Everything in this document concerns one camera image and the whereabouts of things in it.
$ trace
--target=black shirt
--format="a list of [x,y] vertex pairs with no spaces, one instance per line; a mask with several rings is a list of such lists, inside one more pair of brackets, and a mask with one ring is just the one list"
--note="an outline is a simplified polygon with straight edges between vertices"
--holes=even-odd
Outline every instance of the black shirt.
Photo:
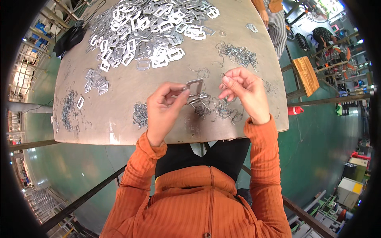
[[323,40],[328,43],[329,41],[332,41],[331,39],[331,36],[333,35],[327,28],[324,28],[324,27],[318,27],[318,28],[315,28],[313,31],[312,31],[312,34],[320,37],[322,36],[323,37]]

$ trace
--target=factory floor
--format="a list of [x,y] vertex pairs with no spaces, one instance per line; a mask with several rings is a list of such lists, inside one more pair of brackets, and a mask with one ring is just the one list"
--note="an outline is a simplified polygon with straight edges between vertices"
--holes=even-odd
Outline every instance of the factory floor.
[[[304,29],[308,28],[306,24],[311,27],[311,24],[317,23],[304,22]],[[310,34],[298,26],[294,28],[296,32],[305,36]],[[314,52],[303,51],[296,40],[288,41],[287,46],[292,59]],[[281,67],[290,63],[286,50],[279,63]],[[56,57],[42,64],[47,73],[36,79],[26,102],[46,104],[54,98],[59,64],[60,59]],[[294,91],[296,85],[292,71],[284,72],[283,78],[286,92]],[[320,83],[320,88],[311,97],[302,99],[310,101],[329,97],[335,97],[334,90]],[[328,195],[333,192],[345,162],[362,136],[361,115],[356,109],[350,115],[341,117],[336,116],[334,104],[303,109],[300,115],[289,116],[289,130],[279,133],[278,138],[282,194],[302,207],[321,190],[326,189]],[[53,139],[50,116],[26,113],[24,142]],[[199,153],[197,146],[195,148],[196,153]],[[55,144],[24,150],[24,154],[30,179],[36,186],[51,187],[62,198],[73,202],[123,167],[134,150],[135,146]],[[245,165],[250,167],[248,157]],[[237,188],[248,188],[249,180],[249,175],[241,170]],[[111,182],[79,207],[74,212],[78,221],[100,233],[115,201],[116,189],[117,184]]]

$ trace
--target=black crate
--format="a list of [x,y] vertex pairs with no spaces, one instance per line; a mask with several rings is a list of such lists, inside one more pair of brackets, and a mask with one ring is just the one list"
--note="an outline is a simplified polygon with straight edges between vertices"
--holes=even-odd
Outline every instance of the black crate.
[[302,50],[304,51],[310,50],[310,47],[308,46],[308,43],[307,43],[307,39],[303,35],[301,35],[300,33],[297,33],[295,37],[299,43],[300,48],[302,48]]

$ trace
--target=striped pants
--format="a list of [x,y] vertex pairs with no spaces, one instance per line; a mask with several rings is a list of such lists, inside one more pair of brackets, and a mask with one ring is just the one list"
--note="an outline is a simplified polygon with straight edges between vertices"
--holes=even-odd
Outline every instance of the striped pants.
[[279,60],[283,54],[284,49],[286,48],[287,43],[285,13],[283,10],[277,13],[272,13],[269,9],[270,0],[263,0],[263,3],[266,7],[266,12],[269,15],[270,38]]

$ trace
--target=orange jacket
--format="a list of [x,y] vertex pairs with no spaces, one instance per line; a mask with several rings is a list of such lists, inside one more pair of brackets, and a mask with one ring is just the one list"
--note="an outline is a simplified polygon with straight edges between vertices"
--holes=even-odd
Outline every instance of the orange jacket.
[[[251,0],[257,11],[265,10],[263,0]],[[270,0],[269,9],[272,13],[277,13],[283,10],[282,0]]]
[[250,193],[253,205],[241,197],[232,178],[215,167],[193,166],[151,178],[167,145],[151,147],[147,134],[136,143],[101,237],[288,237],[283,210],[277,129],[246,121],[251,146]]

